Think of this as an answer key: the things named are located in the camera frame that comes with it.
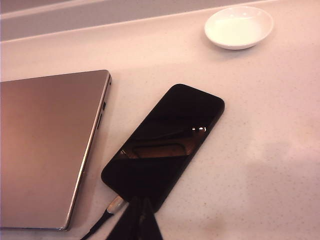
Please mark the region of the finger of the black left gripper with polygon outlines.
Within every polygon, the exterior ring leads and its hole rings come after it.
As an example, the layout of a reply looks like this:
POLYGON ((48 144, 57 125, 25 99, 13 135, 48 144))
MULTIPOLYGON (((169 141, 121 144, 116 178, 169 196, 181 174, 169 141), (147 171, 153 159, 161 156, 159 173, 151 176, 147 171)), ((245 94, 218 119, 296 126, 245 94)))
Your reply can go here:
POLYGON ((152 209, 150 201, 145 198, 142 202, 140 214, 140 239, 162 240, 162 234, 152 209))
POLYGON ((141 201, 134 198, 106 238, 107 240, 135 240, 141 201))

